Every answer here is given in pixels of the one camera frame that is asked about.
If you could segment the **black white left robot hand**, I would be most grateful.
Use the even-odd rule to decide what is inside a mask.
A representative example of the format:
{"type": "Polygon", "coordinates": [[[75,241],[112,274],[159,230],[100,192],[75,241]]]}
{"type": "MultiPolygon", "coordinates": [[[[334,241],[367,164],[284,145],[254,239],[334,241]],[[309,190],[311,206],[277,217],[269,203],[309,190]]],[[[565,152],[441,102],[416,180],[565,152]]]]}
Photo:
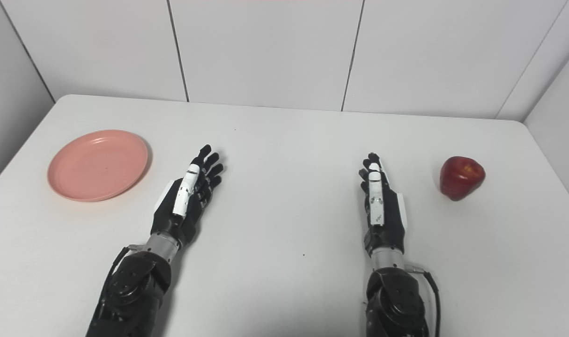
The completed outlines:
{"type": "Polygon", "coordinates": [[[151,234],[164,234],[188,245],[197,233],[197,223],[212,200],[215,188],[222,183],[224,166],[220,155],[207,144],[193,158],[184,176],[168,183],[164,196],[153,215],[151,234]]]}

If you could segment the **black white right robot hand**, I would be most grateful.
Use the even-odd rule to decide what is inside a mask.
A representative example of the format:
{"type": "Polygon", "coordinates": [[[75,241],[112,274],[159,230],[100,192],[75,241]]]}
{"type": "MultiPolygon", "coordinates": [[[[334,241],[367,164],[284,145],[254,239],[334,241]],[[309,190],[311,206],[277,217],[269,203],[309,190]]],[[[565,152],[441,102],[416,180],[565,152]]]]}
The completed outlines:
{"type": "Polygon", "coordinates": [[[364,247],[368,254],[377,248],[389,248],[404,254],[406,226],[400,194],[391,189],[381,158],[370,152],[359,171],[361,190],[365,194],[367,231],[364,247]]]}

